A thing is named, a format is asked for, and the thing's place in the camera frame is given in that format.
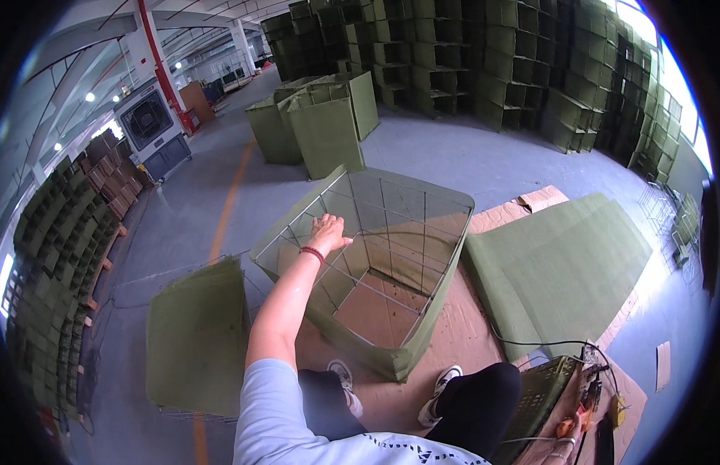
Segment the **stack of cardboard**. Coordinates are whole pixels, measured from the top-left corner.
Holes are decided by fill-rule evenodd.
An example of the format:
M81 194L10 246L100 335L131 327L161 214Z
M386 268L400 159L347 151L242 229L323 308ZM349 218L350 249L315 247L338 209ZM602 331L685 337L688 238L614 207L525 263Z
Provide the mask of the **stack of cardboard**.
M551 0L486 1L484 72L476 115L497 131L537 126L555 55Z
M110 210L122 219L137 202L137 195L147 178L130 161L132 151L127 140L111 145L110 142L117 142L117 139L105 136L107 132L92 139L79 155L79 163L94 190L102 194Z

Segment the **white sneaker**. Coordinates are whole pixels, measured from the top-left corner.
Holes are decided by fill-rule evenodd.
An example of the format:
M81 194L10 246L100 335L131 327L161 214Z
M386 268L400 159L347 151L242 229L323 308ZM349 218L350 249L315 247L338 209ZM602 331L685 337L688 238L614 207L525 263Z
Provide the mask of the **white sneaker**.
M352 371L349 367L341 360L331 360L326 367L327 371L333 371L339 375L339 380L342 382L342 389L347 398L347 406L349 411L355 416L355 418L362 417L363 408L360 400L355 396L355 392L352 390Z
M419 416L416 418L422 426L425 428L433 428L440 419L442 419L442 417L438 417L435 413L437 399L440 397L440 394L442 394L445 390L445 386L448 385L448 382L452 378L460 377L462 375L463 370L457 365L447 367L440 373L440 376L437 377L437 382L435 383L435 392L432 394L432 398L429 399L424 407L421 408Z

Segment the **concrete floor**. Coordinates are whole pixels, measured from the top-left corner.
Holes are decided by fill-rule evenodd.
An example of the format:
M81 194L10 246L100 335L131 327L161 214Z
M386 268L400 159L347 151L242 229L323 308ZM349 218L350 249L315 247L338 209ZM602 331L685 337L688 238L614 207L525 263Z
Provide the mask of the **concrete floor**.
M304 167L267 165L256 145L247 155L252 135L244 109L279 85L272 68L227 98L218 118L190 139L194 159L180 164L159 188L143 192L128 212L130 234L115 244L114 269L95 292L101 310L86 335L87 375L79 387L91 400L91 419L85 425L70 424L68 452L75 463L202 465L232 460L235 425L206 423L206 450L197 451L192 423L162 416L148 402L147 303L169 281L205 265L211 253L248 251L311 187ZM563 155L537 135L496 134L465 117L430 121L385 108L379 112L380 126L361 143L368 166L466 192L474 197L477 213L548 184L569 198L602 191L620 202L655 249L660 248L637 203L643 181L603 154ZM239 169L243 177L227 214L222 246L211 251ZM250 307L258 307L272 283L246 255L242 259L247 298ZM625 464L642 460L682 402L707 326L708 299L699 280L686 285L680 273L669 274L660 255L649 266L645 274L653 292L608 350L649 398ZM655 394L655 347L667 340L672 346L671 382Z

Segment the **red pipe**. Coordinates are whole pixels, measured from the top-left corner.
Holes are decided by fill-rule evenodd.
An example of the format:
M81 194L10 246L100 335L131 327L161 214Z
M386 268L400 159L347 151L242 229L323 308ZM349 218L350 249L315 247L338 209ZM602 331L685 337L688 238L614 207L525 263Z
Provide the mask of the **red pipe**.
M91 90L94 90L94 88L96 87L96 85L102 82L102 79L104 79L104 76L106 76L107 74L109 74L109 71L112 71L112 69L113 69L115 66L117 66L117 63L121 62L121 61L123 60L123 58L125 58L125 55L128 54L128 53L130 53L130 52L126 51L126 52L124 52L124 53L120 56L120 58L117 58L117 61L115 61L114 63L112 63L112 66L110 66L109 68L107 68L106 71L104 71L104 74L102 74L102 77L96 80L96 82L94 83L94 85L91 87Z
M167 100L169 100L169 102L171 102L170 104L174 108L176 115L179 117L179 121L181 121L184 130L189 134L192 134L195 132L195 125L192 124L192 118L190 118L189 115L183 112L182 108L179 107L179 100L177 100L174 88L172 88L172 84L169 82L169 77L163 68L161 56L158 54L158 47L153 39L153 31L151 30L151 24L148 21L148 14L146 13L146 4L144 0L137 0L137 6L141 11L143 27L146 29L146 37L148 38L148 43L151 46L151 53L153 53L153 61L155 63L153 71L156 73L163 95L167 98Z

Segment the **olive green fabric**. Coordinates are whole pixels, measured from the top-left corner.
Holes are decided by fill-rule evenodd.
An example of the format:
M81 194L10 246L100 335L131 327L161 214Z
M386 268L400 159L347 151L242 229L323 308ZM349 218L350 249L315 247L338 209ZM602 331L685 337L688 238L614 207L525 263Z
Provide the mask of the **olive green fabric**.
M289 101L290 125L311 179L325 178L341 164L365 168L346 84L304 89Z
M362 141L380 124L378 107L375 105L373 78L369 71L336 73L310 82L309 87L346 83L352 101L357 139Z
M385 209L373 207L373 205L383 204L385 204ZM462 238L465 237L468 223L471 220L474 200L464 193L393 172L373 168L354 172L347 171L344 165L339 166L329 176L318 182L251 249L249 257L267 273L272 281L277 282L280 277L278 272L280 249L305 245L301 240L308 237L311 216L323 213L324 205L333 214L344 218L345 232L348 236L353 236L358 228L373 231L381 229L378 228L380 224L378 220L389 224L391 230L403 228L404 225L409 224L406 217L419 218L421 211L426 212L423 219L428 221L428 224L435 224L437 227L446 228L447 226L441 226L441 223L435 222L435 219L452 219L445 223L450 225L450 228L448 229L449 234L444 234L444 236L450 237L451 242L449 247L445 247L449 261L442 263L445 270L444 273L439 274L442 280L436 292L430 293L431 299L427 311L422 315L417 328L405 344L395 349L376 347L348 329L335 317L333 308L328 302L331 298L327 294L336 297L337 294L344 292L341 288L346 284L348 278L340 276L339 273L328 272L324 275L311 292L306 306L306 318L333 346L343 350L347 356L364 363L365 366L376 371L388 381L406 382L409 373L427 350L435 323L445 304L445 293L448 292L458 264L463 247ZM403 216L393 213L394 211L403 212ZM395 239L400 240L401 236L403 234L398 234ZM428 227L424 236L428 237L425 242L427 248L442 249L439 247L441 242L438 230ZM366 264L363 257L373 260L372 250L370 256L367 255L368 246L372 247L372 240L370 238L363 239L358 235L355 237L353 245L347 247L347 251L354 248L352 255L345 255L348 257L348 263L343 265L343 263L345 264L344 260L337 260L335 266L338 269L346 266L344 271L347 274L362 275L362 270L357 269L357 266L361 262ZM425 253L425 256L431 255L433 253ZM329 255L327 263L331 263L335 257L336 255ZM404 261L395 259L394 264L398 263L403 265ZM403 266L395 265L391 271L410 271L410 264L406 263L405 265L405 270ZM410 274L409 277L414 280L420 279L419 275ZM429 285L426 277L424 283ZM333 300L342 302L343 299L340 295L338 299Z
M651 256L641 232L600 192L483 234L469 234L462 262L504 339L599 339ZM533 347L503 343L508 360ZM552 356L579 347L544 348Z
M237 258L225 257L166 286L148 309L148 400L237 417L249 326Z
M246 108L246 118L267 163L301 164L298 142L292 128L285 125L280 107L270 95Z

